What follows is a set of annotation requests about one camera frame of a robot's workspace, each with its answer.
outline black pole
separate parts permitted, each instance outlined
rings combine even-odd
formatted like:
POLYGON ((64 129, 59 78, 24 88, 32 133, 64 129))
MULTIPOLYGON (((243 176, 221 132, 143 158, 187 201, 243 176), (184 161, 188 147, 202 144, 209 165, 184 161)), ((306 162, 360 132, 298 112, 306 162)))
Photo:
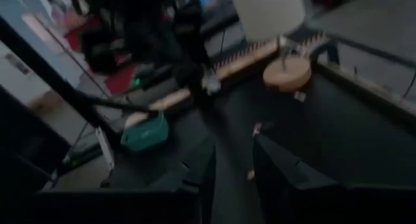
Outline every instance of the black pole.
POLYGON ((98 97, 92 97, 92 96, 87 96, 83 93, 80 93, 80 95, 83 95, 85 99, 87 99, 92 105, 97 105, 97 106, 105 106, 105 107, 109 107, 109 108, 116 108, 119 110, 123 110, 123 111, 128 111, 128 112, 143 112, 143 113, 148 113, 151 114, 153 116, 157 116, 157 114, 159 113, 159 111, 157 110, 151 110, 148 107, 144 107, 144 106, 139 106, 139 105, 131 105, 131 104, 120 104, 120 103, 116 103, 112 100, 104 100, 98 97))
POLYGON ((120 135, 101 118, 88 99, 68 84, 44 58, 35 51, 8 23, 0 16, 0 40, 24 61, 40 78, 56 91, 63 100, 71 105, 94 128, 101 127, 107 135, 113 149, 120 147, 120 135))

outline wooden disc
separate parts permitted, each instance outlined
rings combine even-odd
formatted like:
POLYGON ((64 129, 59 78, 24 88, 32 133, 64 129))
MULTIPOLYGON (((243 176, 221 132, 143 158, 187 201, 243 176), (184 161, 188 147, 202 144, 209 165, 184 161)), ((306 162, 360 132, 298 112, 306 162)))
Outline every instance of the wooden disc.
POLYGON ((295 56, 286 60, 285 69, 280 59, 268 65, 263 80, 267 86, 276 87, 281 92, 294 92, 305 85, 311 75, 309 61, 295 56))

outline green bag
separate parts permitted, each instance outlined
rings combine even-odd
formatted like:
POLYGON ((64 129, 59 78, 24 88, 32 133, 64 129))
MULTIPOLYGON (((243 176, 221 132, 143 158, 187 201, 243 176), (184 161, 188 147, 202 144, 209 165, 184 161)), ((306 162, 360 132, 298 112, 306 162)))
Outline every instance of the green bag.
POLYGON ((169 125, 161 112, 156 118, 125 129, 122 145, 134 152, 139 152, 163 143, 168 139, 168 136, 169 125))

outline red object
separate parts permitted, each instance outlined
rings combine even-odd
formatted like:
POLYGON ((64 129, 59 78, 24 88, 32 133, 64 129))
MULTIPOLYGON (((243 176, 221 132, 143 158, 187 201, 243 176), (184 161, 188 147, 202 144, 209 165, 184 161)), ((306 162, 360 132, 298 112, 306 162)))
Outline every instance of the red object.
POLYGON ((122 94, 130 88, 131 80, 133 79, 133 75, 135 75, 135 68, 136 64, 132 64, 121 69, 104 81, 111 95, 122 94))
POLYGON ((72 50, 81 52, 81 40, 79 39, 79 35, 87 29, 93 29, 100 25, 101 25, 101 21, 98 18, 92 17, 84 25, 76 27, 70 30, 69 32, 67 32, 64 35, 64 37, 68 41, 72 50))

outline small white object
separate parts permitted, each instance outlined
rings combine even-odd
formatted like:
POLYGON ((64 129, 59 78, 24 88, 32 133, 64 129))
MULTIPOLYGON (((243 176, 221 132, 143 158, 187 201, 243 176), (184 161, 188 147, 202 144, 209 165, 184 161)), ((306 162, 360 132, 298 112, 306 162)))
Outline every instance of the small white object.
POLYGON ((279 37, 279 44, 280 44, 280 46, 286 45, 286 43, 287 43, 286 37, 280 36, 279 37))
POLYGON ((101 130, 101 127, 96 129, 96 136, 99 141, 99 146, 103 151, 105 161, 107 162, 107 165, 109 167, 109 171, 112 171, 112 169, 114 169, 114 157, 112 156, 107 136, 105 135, 103 130, 101 130))
POLYGON ((254 169, 251 169, 247 174, 247 180, 251 181, 251 180, 254 180, 254 178, 255 178, 255 172, 254 172, 254 169))
POLYGON ((175 17, 175 9, 172 6, 166 8, 166 13, 168 14, 169 18, 173 19, 175 17))
POLYGON ((306 93, 304 92, 295 92, 294 98, 298 101, 304 102, 306 99, 306 93))
POLYGON ((205 69, 201 85, 205 88, 208 95, 212 95, 221 90, 221 82, 216 77, 215 72, 211 69, 205 69))

